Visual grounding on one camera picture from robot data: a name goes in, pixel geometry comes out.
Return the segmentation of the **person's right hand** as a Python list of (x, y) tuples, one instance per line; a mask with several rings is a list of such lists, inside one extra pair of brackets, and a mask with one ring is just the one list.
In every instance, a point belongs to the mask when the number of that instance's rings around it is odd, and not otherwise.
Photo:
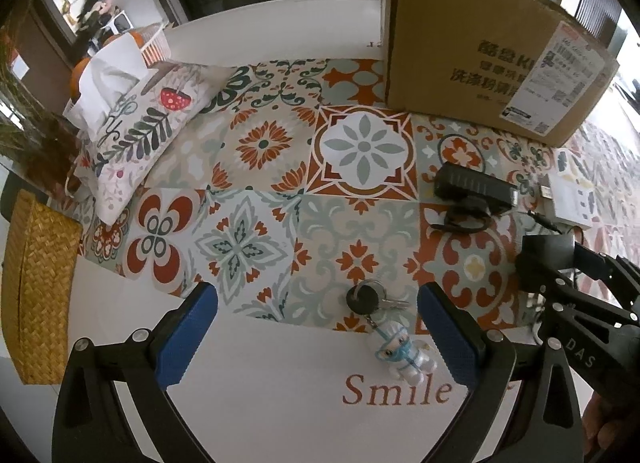
[(629, 410), (612, 405), (593, 391), (582, 415), (585, 462), (629, 462), (631, 458), (630, 434), (637, 426), (637, 419)]

